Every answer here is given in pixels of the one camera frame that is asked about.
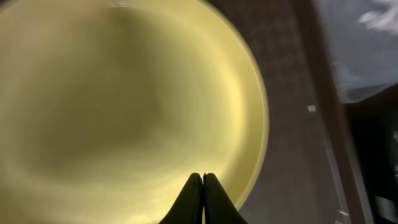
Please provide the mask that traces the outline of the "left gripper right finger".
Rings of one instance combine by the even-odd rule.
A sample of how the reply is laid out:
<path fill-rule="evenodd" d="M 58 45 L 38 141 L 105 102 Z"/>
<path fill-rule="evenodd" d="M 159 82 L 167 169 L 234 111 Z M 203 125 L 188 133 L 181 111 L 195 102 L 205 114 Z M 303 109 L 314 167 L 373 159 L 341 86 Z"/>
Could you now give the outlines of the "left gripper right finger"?
<path fill-rule="evenodd" d="M 248 224 L 213 173 L 203 176 L 206 224 Z"/>

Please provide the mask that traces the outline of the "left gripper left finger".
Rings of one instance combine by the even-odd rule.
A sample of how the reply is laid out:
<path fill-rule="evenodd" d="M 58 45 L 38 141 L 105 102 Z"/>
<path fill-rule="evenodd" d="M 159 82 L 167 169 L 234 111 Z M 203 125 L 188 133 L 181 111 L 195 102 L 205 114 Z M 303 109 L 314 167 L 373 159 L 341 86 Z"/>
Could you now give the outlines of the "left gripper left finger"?
<path fill-rule="evenodd" d="M 159 224 L 202 224 L 203 205 L 202 178 L 192 173 Z"/>

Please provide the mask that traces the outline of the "yellow plate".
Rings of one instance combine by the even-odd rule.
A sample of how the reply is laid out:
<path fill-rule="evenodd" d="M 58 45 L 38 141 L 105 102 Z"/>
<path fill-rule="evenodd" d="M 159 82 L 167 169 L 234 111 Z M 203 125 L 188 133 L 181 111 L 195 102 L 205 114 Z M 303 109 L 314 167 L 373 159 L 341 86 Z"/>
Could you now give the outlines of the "yellow plate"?
<path fill-rule="evenodd" d="M 239 208 L 268 134 L 254 56 L 207 2 L 1 4 L 2 223 L 158 223 L 192 173 Z"/>

